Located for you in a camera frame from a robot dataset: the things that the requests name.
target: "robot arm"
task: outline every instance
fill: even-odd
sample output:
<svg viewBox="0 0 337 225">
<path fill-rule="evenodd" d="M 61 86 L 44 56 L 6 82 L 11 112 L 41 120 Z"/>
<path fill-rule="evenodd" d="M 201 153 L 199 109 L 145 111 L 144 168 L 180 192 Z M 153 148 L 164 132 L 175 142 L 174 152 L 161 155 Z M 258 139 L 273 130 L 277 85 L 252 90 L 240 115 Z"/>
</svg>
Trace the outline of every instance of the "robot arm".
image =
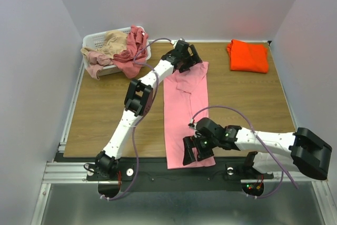
<svg viewBox="0 0 337 225">
<path fill-rule="evenodd" d="M 114 174 L 132 129 L 147 115 L 152 106 L 153 91 L 156 85 L 176 70 L 185 72 L 201 62 L 193 45 L 178 40 L 174 44 L 174 49 L 162 56 L 154 71 L 150 71 L 149 74 L 139 80 L 131 80 L 124 100 L 125 110 L 121 121 L 109 143 L 95 158 L 95 164 L 102 173 Z"/>
<path fill-rule="evenodd" d="M 233 125 L 223 128 L 209 118 L 202 118 L 189 126 L 195 134 L 183 139 L 184 165 L 195 161 L 192 148 L 196 148 L 196 159 L 201 161 L 214 155 L 213 148 L 220 147 L 225 150 L 254 150 L 248 154 L 246 166 L 260 174 L 280 169 L 269 154 L 261 153 L 266 150 L 250 129 Z M 256 134 L 288 171 L 300 171 L 318 180 L 327 178 L 332 148 L 310 130 L 298 128 L 295 133 L 258 131 Z"/>
<path fill-rule="evenodd" d="M 139 80 L 131 80 L 124 100 L 125 110 L 121 121 L 108 144 L 96 156 L 95 165 L 100 173 L 115 174 L 124 145 L 133 128 L 146 116 L 152 106 L 153 91 L 157 84 L 176 70 L 184 72 L 201 62 L 194 46 L 179 40 L 173 50 L 162 56 L 154 68 L 155 72 L 151 71 Z M 244 165 L 254 174 L 280 170 L 269 154 L 262 153 L 266 152 L 264 146 L 249 129 L 232 125 L 223 128 L 209 118 L 202 118 L 189 126 L 195 129 L 195 134 L 183 139 L 184 165 L 196 159 L 201 161 L 209 158 L 214 155 L 212 149 L 220 147 L 225 150 L 258 151 L 250 152 Z M 257 134 L 288 171 L 300 171 L 314 179 L 326 179 L 332 149 L 310 130 L 299 128 L 296 133 L 257 132 Z M 193 148 L 197 150 L 197 158 L 193 154 Z"/>
</svg>

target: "pink shirt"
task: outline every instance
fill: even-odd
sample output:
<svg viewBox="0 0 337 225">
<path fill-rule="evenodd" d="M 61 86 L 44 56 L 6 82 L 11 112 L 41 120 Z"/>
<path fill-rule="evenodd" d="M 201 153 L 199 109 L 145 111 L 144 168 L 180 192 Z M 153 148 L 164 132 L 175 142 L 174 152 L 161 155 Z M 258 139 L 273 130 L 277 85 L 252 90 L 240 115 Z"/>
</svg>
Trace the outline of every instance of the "pink shirt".
<svg viewBox="0 0 337 225">
<path fill-rule="evenodd" d="M 168 169 L 215 165 L 214 158 L 183 166 L 183 138 L 194 134 L 188 124 L 192 116 L 209 105 L 207 69 L 209 63 L 194 65 L 191 70 L 174 72 L 164 79 L 164 134 Z M 198 114 L 196 121 L 208 117 L 208 110 Z"/>
</svg>

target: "folded orange shirt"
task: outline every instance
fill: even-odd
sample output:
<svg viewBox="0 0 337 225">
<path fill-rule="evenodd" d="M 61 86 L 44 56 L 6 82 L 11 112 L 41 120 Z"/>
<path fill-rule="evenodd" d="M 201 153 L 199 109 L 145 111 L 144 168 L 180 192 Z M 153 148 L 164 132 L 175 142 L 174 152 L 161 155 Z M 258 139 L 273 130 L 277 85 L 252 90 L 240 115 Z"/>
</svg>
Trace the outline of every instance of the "folded orange shirt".
<svg viewBox="0 0 337 225">
<path fill-rule="evenodd" d="M 232 40 L 227 51 L 231 71 L 268 72 L 267 49 L 263 45 Z"/>
</svg>

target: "wooden table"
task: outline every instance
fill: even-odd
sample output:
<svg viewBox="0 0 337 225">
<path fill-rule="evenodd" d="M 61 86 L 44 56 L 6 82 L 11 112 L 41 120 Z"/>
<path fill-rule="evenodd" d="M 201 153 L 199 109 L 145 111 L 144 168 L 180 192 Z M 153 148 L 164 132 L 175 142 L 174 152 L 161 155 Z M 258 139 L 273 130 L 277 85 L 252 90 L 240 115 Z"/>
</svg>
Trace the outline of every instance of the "wooden table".
<svg viewBox="0 0 337 225">
<path fill-rule="evenodd" d="M 243 112 L 255 129 L 267 132 L 294 131 L 289 109 L 279 77 L 269 51 L 268 74 L 229 70 L 226 43 L 195 43 L 203 61 L 209 62 L 207 88 L 209 105 L 227 105 Z M 168 43 L 151 47 L 149 64 L 155 66 L 160 57 L 171 49 Z M 137 78 L 144 76 L 143 68 Z M 124 109 L 124 98 L 130 80 L 123 73 L 102 76 L 100 81 L 84 72 L 65 157 L 95 157 L 110 140 Z M 141 157 L 164 157 L 163 84 L 150 113 L 137 127 L 135 139 Z M 225 109 L 210 109 L 210 118 L 222 126 L 247 123 L 236 113 Z M 247 152 L 214 149 L 217 156 L 246 156 Z M 131 140 L 123 156 L 135 156 Z"/>
</svg>

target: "laundry basket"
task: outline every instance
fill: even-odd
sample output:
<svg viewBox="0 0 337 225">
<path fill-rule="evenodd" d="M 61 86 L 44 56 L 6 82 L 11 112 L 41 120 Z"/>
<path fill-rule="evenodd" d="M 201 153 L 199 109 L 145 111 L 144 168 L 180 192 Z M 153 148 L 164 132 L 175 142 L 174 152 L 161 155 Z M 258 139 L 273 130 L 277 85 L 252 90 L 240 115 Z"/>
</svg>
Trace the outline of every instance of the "laundry basket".
<svg viewBox="0 0 337 225">
<path fill-rule="evenodd" d="M 128 34 L 131 31 L 131 27 L 126 27 L 126 28 L 120 28 L 120 29 L 114 29 L 121 31 L 123 33 Z M 83 38 L 83 47 L 90 47 L 90 48 L 100 48 L 103 46 L 103 42 L 105 40 L 105 34 L 106 32 L 101 32 L 101 33 L 96 33 L 96 34 L 90 34 L 87 35 L 86 37 Z M 151 57 L 151 49 L 150 47 L 147 47 L 147 57 L 146 60 L 150 59 Z M 85 56 L 83 56 L 83 62 L 84 62 L 84 67 L 87 68 L 89 66 L 89 61 L 86 59 Z M 113 74 L 120 72 L 121 70 L 117 68 L 116 65 L 109 65 L 109 66 L 104 66 L 103 69 L 99 72 L 99 76 L 104 76 L 108 74 Z"/>
</svg>

